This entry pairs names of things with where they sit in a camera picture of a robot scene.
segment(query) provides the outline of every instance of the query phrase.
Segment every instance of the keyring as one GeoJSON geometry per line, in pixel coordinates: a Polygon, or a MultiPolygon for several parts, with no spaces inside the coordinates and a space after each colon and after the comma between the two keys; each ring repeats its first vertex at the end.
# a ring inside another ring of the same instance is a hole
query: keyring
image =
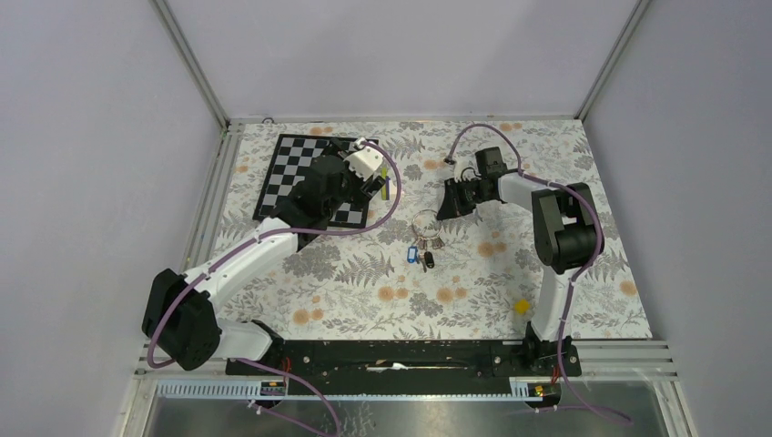
{"type": "Polygon", "coordinates": [[[440,238],[440,232],[442,231],[442,227],[438,227],[437,232],[434,235],[430,235],[430,236],[422,234],[416,228],[416,224],[415,224],[416,220],[421,214],[425,214],[425,213],[431,213],[433,217],[437,216],[437,211],[435,211],[434,209],[422,209],[418,211],[415,214],[415,216],[413,216],[412,222],[411,222],[411,230],[416,237],[416,243],[414,243],[413,246],[418,246],[418,249],[420,250],[426,250],[426,242],[431,241],[432,249],[442,249],[442,247],[445,246],[445,243],[440,238]]]}

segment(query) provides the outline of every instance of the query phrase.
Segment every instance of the metal grate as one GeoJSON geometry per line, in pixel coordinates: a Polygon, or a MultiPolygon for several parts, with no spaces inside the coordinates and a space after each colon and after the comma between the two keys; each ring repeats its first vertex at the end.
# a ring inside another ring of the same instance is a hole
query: metal grate
{"type": "MultiPolygon", "coordinates": [[[[162,398],[222,399],[222,400],[276,400],[278,396],[260,394],[260,388],[268,381],[206,381],[166,380],[159,381],[157,396],[162,398]]],[[[528,396],[528,383],[510,380],[511,394],[466,395],[330,395],[330,401],[541,401],[528,396]]],[[[316,396],[281,396],[289,401],[315,401],[316,396]]]]}
{"type": "Polygon", "coordinates": [[[243,399],[260,397],[262,381],[159,381],[157,395],[162,398],[243,399]]]}

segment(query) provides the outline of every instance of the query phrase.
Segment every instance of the yellow object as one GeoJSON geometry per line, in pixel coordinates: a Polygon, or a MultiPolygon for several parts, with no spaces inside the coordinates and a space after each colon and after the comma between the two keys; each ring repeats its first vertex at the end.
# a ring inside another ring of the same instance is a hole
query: yellow object
{"type": "Polygon", "coordinates": [[[523,316],[525,312],[531,309],[531,304],[528,303],[528,300],[520,299],[520,301],[514,304],[513,308],[518,314],[523,316]]]}
{"type": "MultiPolygon", "coordinates": [[[[381,168],[381,177],[385,179],[387,176],[389,176],[389,169],[386,167],[381,168]]],[[[389,181],[387,180],[386,184],[381,187],[381,200],[389,200],[389,188],[387,187],[388,184],[389,181]]]]}

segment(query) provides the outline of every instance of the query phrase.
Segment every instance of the floral pattern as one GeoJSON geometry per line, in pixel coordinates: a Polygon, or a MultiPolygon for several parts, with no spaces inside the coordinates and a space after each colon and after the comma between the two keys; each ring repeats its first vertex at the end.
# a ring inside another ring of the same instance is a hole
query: floral pattern
{"type": "MultiPolygon", "coordinates": [[[[577,338],[649,338],[651,331],[619,239],[614,218],[578,121],[495,122],[518,147],[523,168],[563,183],[585,182],[603,223],[603,255],[579,279],[572,334],[577,338]]],[[[301,252],[255,278],[220,314],[262,320],[292,339],[513,339],[523,336],[541,287],[542,264],[533,248],[529,212],[489,202],[474,214],[442,223],[443,249],[424,273],[406,260],[415,237],[410,223],[421,209],[437,209],[442,182],[453,169],[442,159],[468,123],[354,122],[246,125],[229,192],[218,224],[215,253],[252,231],[276,139],[281,133],[374,137],[396,160],[402,203],[381,228],[353,237],[320,237],[301,252]],[[524,314],[515,310],[527,309],[524,314]]],[[[460,166],[473,153],[502,147],[488,129],[473,129],[456,152],[460,166]]],[[[368,223],[391,201],[376,196],[368,223]]]]}

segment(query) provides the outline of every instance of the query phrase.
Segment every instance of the metal ring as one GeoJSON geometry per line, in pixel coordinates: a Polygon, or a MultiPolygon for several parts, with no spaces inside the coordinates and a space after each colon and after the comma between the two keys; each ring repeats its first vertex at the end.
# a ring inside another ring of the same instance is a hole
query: metal ring
{"type": "Polygon", "coordinates": [[[422,210],[416,212],[414,216],[412,216],[411,229],[412,229],[412,233],[415,234],[416,237],[418,237],[419,239],[424,239],[424,240],[429,241],[429,240],[437,239],[438,237],[440,237],[440,232],[442,232],[442,227],[437,229],[437,233],[432,235],[432,236],[430,236],[430,237],[426,237],[423,234],[421,234],[418,230],[416,230],[416,228],[415,228],[415,219],[417,219],[418,216],[420,216],[421,214],[426,213],[426,212],[431,212],[434,215],[434,217],[437,216],[437,211],[435,211],[434,209],[422,209],[422,210]]]}

